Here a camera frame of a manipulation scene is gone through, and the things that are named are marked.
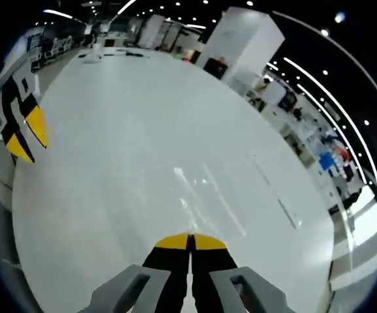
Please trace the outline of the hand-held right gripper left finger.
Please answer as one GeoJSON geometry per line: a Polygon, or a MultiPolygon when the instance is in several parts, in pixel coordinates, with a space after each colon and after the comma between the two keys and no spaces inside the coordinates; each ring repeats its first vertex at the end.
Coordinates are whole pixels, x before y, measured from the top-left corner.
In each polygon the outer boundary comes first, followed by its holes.
{"type": "Polygon", "coordinates": [[[92,292],[82,312],[180,312],[187,295],[189,234],[157,242],[141,265],[130,265],[92,292]]]}

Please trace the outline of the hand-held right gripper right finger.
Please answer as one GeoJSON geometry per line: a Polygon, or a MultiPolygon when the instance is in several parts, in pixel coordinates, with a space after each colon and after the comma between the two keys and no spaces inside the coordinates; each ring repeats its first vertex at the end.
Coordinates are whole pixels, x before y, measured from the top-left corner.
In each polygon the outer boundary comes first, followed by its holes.
{"type": "Polygon", "coordinates": [[[239,267],[226,245],[190,236],[192,295],[198,312],[292,312],[286,294],[250,267],[239,267]]]}

